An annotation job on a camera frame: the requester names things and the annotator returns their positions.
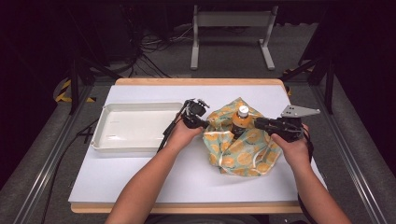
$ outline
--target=metal bracket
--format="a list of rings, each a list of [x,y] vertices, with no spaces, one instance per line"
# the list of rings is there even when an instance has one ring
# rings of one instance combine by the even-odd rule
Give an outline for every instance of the metal bracket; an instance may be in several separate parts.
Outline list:
[[[319,114],[320,110],[311,109],[297,105],[288,105],[280,114],[282,118],[302,118],[306,116]]]

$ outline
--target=orange patterned bag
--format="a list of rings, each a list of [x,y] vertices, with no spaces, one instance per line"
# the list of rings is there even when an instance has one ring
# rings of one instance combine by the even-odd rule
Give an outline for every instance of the orange patterned bag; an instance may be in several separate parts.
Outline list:
[[[258,176],[267,174],[282,153],[267,132],[256,129],[253,122],[236,140],[233,139],[232,116],[240,105],[246,105],[253,120],[263,115],[238,98],[212,112],[207,120],[204,142],[209,149],[209,161],[223,174]]]

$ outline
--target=white tray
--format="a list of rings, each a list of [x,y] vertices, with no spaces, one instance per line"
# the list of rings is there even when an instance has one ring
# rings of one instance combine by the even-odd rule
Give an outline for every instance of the white tray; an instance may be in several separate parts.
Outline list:
[[[156,152],[182,103],[105,105],[91,145],[102,152]]]

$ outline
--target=metal frame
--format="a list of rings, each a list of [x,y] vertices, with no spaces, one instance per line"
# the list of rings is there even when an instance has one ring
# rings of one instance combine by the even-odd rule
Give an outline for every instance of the metal frame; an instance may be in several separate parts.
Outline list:
[[[262,55],[267,64],[268,70],[275,70],[274,62],[272,60],[270,51],[268,49],[268,42],[274,27],[277,13],[277,6],[273,7],[271,11],[253,11],[253,12],[231,12],[231,11],[198,11],[198,6],[194,6],[193,13],[193,31],[194,38],[192,44],[191,54],[191,70],[198,69],[199,56],[199,27],[214,27],[214,26],[263,26],[266,28],[266,36],[264,39],[259,39]]]
[[[85,86],[82,90],[82,94],[80,95],[79,101],[84,102],[91,93],[92,86]],[[35,206],[37,205],[41,194],[43,193],[47,183],[50,181],[50,178],[55,170],[56,164],[60,161],[63,152],[66,150],[66,140],[78,118],[78,115],[81,111],[81,108],[84,104],[79,104],[76,108],[75,113],[70,115],[67,118],[65,125],[63,126],[61,133],[59,134],[58,139],[55,142],[49,156],[44,163],[41,171],[38,173],[37,178],[35,179],[35,183],[33,184],[26,200],[21,207],[20,212],[14,219],[15,224],[28,223],[30,216],[35,210]]]
[[[352,181],[355,184],[356,190],[361,196],[361,200],[363,201],[363,204],[366,207],[367,213],[369,214],[372,222],[378,224],[388,223],[384,217],[384,214],[381,211],[381,208],[376,202],[374,194],[370,190],[366,177],[361,172],[361,168],[357,164],[352,152],[350,151],[349,145],[347,144],[346,139],[342,135],[337,122],[335,121],[334,117],[330,113],[328,113],[328,111],[326,111],[325,108],[327,106],[323,104],[323,93],[321,92],[320,87],[312,86],[311,90],[316,96],[317,102],[319,103],[321,111],[323,112],[322,114],[324,115],[324,118],[326,119],[329,127],[332,130],[332,134],[338,144],[338,152],[340,153],[340,156],[349,171]]]

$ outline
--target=metal stand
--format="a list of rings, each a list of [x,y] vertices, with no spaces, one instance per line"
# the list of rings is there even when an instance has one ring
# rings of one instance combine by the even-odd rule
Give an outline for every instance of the metal stand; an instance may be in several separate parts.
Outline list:
[[[285,76],[280,77],[279,79],[285,82],[293,77],[296,77],[306,69],[311,68],[313,66],[315,67],[312,70],[311,75],[308,77],[307,80],[308,84],[318,85],[320,81],[324,78],[324,76],[327,74],[324,104],[326,105],[329,114],[332,114],[332,86],[334,80],[334,65],[332,62],[332,58],[330,57],[316,58],[314,60],[309,61],[308,63],[301,65],[300,67],[297,67],[291,72],[288,72]]]
[[[98,71],[102,72],[108,77],[113,77],[115,80],[121,78],[121,76],[113,73],[112,71],[108,70],[104,66],[95,63],[89,59],[79,57],[79,59],[75,59],[71,64],[71,72],[70,72],[70,79],[71,79],[71,87],[72,87],[72,108],[70,109],[70,115],[72,115],[76,108],[78,107],[78,78],[80,77],[82,83],[85,86],[93,85],[95,81],[95,77],[92,74],[92,71],[89,67],[94,67]]]
[[[193,31],[194,39],[191,54],[191,70],[198,69],[199,55],[199,27],[214,26],[263,26],[266,27],[266,36],[260,39],[260,47],[262,55],[269,70],[274,70],[274,62],[268,49],[268,42],[274,27],[277,7],[273,7],[271,11],[254,11],[254,12],[228,12],[228,11],[200,11],[198,6],[194,6],[193,15]]]

